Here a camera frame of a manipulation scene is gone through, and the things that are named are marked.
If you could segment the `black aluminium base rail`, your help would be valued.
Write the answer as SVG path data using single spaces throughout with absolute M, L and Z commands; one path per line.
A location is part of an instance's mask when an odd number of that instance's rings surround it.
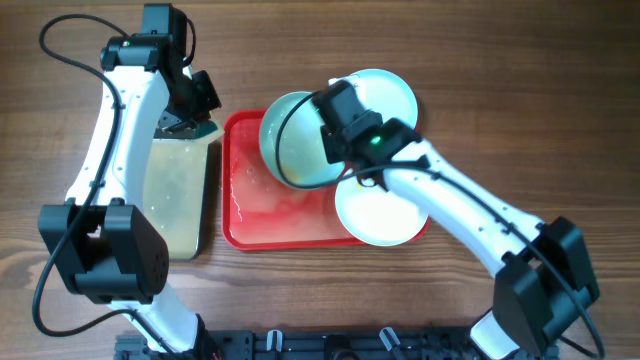
M 216 359 L 420 359 L 481 360 L 463 327 L 425 328 L 420 331 L 289 332 L 271 330 L 212 331 Z

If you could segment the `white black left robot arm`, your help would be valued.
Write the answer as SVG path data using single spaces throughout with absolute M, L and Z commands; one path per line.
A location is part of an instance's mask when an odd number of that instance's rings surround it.
M 167 283 L 169 250 L 142 212 L 144 170 L 157 123 L 173 86 L 191 84 L 167 35 L 112 38 L 102 53 L 105 95 L 82 170 L 62 205 L 46 205 L 39 232 L 50 252 L 32 304 L 36 327 L 67 337 L 94 326 L 52 330 L 40 313 L 44 285 L 56 269 L 67 290 L 107 305 L 107 318 L 126 315 L 158 353 L 174 359 L 215 359 L 215 341 L 199 315 Z

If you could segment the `white round plate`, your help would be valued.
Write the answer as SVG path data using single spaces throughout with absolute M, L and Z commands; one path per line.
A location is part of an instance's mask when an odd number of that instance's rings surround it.
M 366 109 L 382 115 L 384 121 L 397 118 L 412 129 L 417 128 L 418 102 L 410 86 L 398 75 L 384 69 L 363 69 L 348 76 L 331 78 L 349 82 Z

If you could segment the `black soapy water tray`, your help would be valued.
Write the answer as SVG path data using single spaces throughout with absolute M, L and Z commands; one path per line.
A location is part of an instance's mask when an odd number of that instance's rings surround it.
M 200 248 L 209 144 L 193 140 L 194 130 L 158 131 L 144 185 L 144 214 L 165 240 L 169 258 L 187 261 Z

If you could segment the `green yellow sponge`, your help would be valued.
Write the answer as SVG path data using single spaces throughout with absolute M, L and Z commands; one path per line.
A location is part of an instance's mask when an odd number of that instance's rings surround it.
M 193 140 L 200 143 L 209 144 L 224 135 L 223 126 L 213 120 L 201 123 L 195 130 Z

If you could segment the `light blue plate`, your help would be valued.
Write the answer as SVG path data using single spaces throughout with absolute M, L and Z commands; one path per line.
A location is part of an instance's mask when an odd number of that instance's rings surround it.
M 297 91 L 278 98 L 264 114 L 259 130 L 261 156 L 271 174 L 285 186 L 276 164 L 276 138 L 292 108 L 310 95 Z M 329 164 L 321 137 L 323 121 L 308 99 L 290 117 L 280 137 L 281 170 L 290 183 L 301 190 L 322 187 L 323 183 L 351 174 L 344 162 Z

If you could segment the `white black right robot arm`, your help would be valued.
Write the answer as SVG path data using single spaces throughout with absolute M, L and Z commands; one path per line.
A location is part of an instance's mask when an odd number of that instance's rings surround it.
M 339 80 L 311 96 L 329 162 L 417 205 L 464 244 L 494 278 L 493 304 L 470 338 L 491 359 L 517 350 L 542 356 L 577 319 L 605 356 L 587 309 L 599 288 L 582 231 L 564 217 L 545 223 L 506 204 L 451 166 L 413 128 L 383 120 Z

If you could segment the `red plastic tray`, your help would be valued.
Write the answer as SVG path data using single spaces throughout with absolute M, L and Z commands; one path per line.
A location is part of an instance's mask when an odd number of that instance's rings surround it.
M 225 122 L 222 140 L 222 234 L 242 251 L 354 246 L 341 224 L 333 187 L 290 189 L 267 169 L 259 149 L 266 111 L 242 110 Z

